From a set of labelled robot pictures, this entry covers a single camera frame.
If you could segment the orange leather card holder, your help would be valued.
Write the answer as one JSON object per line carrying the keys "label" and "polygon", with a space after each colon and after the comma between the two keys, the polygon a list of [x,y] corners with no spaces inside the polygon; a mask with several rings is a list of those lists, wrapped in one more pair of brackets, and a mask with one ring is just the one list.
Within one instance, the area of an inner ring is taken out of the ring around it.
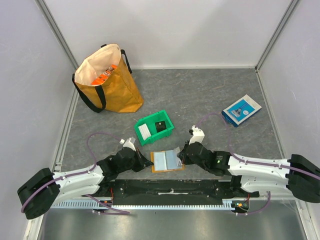
{"label": "orange leather card holder", "polygon": [[152,173],[182,171],[185,169],[185,165],[183,165],[182,168],[175,168],[174,149],[153,151],[150,153],[150,160],[153,162],[153,166],[151,167]]}

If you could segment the blue white box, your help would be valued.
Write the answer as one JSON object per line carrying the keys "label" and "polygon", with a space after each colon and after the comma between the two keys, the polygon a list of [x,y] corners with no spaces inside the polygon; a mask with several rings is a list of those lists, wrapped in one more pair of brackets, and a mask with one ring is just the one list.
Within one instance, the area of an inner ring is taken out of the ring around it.
{"label": "blue white box", "polygon": [[234,127],[238,127],[261,109],[262,106],[246,94],[227,108],[223,109],[221,114],[226,121]]}

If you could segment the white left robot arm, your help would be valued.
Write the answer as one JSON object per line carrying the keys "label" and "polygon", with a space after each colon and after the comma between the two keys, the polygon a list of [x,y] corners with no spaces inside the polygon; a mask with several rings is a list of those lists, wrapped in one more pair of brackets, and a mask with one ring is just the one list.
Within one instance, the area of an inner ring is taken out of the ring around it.
{"label": "white left robot arm", "polygon": [[28,220],[44,215],[53,205],[85,195],[106,196],[109,182],[126,171],[139,172],[153,166],[142,153],[123,147],[95,164],[67,172],[52,172],[48,167],[39,170],[18,190],[21,212]]}

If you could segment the white card stack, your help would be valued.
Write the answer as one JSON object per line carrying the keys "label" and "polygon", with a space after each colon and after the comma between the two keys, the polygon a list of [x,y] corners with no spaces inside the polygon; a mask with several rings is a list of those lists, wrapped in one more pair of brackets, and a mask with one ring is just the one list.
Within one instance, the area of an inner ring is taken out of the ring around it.
{"label": "white card stack", "polygon": [[149,128],[148,128],[148,126],[147,126],[146,123],[140,125],[140,126],[138,127],[138,130],[139,130],[139,132],[140,132],[140,134],[141,134],[141,136],[142,136],[142,139],[143,139],[144,141],[145,141],[146,139],[148,139],[149,137],[152,136],[152,135],[151,135],[151,132],[150,132],[150,130],[149,130]]}

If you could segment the orange snack packet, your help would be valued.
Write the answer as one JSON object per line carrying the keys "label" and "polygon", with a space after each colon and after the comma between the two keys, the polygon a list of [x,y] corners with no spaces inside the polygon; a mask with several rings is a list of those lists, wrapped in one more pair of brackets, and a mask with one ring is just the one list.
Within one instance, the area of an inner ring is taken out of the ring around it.
{"label": "orange snack packet", "polygon": [[107,70],[105,70],[100,76],[98,76],[92,83],[92,86],[97,86],[103,84],[108,77],[112,74],[112,72],[117,68],[116,65],[112,64],[108,67]]}

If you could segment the green plastic bin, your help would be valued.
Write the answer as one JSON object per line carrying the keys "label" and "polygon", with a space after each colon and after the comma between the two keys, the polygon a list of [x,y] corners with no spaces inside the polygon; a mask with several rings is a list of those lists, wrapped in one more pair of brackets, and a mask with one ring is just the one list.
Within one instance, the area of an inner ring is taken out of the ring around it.
{"label": "green plastic bin", "polygon": [[[156,131],[155,123],[159,121],[165,121],[167,127],[166,130],[161,132]],[[147,124],[147,127],[151,133],[151,137],[147,138],[146,140],[143,140],[141,133],[138,129],[138,127],[143,124]],[[169,118],[169,115],[164,109],[139,119],[137,123],[134,125],[134,130],[142,146],[147,144],[153,144],[157,140],[170,136],[174,128],[175,127],[171,119]]]}

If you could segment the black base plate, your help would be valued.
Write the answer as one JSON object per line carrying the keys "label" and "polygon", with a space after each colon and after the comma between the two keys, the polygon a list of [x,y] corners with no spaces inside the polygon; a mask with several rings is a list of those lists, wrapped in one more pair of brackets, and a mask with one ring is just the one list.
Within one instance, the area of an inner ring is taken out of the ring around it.
{"label": "black base plate", "polygon": [[116,179],[100,184],[97,197],[128,197],[141,194],[187,194],[212,196],[217,199],[258,198],[258,191],[247,192],[230,181],[217,179],[178,180],[178,179]]}

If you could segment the small black device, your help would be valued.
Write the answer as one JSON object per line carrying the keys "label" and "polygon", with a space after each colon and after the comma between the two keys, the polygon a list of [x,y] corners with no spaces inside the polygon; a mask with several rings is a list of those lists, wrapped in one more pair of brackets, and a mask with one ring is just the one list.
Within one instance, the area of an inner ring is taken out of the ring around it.
{"label": "small black device", "polygon": [[166,122],[164,120],[156,122],[155,123],[155,129],[156,129],[157,133],[165,131],[167,129]]}

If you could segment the brown tote bag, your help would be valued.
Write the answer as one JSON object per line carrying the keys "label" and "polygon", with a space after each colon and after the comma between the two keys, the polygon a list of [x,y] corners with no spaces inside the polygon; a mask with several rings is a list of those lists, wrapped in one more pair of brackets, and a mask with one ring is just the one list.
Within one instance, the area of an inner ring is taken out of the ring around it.
{"label": "brown tote bag", "polygon": [[[101,85],[91,85],[111,65],[117,68]],[[144,99],[133,79],[125,50],[118,44],[104,44],[83,60],[72,75],[72,83],[86,106],[95,113],[104,110],[135,113]]]}

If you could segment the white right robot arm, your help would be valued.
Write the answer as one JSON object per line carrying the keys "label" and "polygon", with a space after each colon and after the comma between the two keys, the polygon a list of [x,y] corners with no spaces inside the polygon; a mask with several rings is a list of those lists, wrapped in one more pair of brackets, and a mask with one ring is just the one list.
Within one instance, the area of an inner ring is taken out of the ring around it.
{"label": "white right robot arm", "polygon": [[177,156],[185,165],[197,165],[215,176],[231,176],[229,191],[235,197],[269,192],[320,202],[320,169],[299,154],[289,159],[262,159],[211,151],[199,142],[187,142]]}

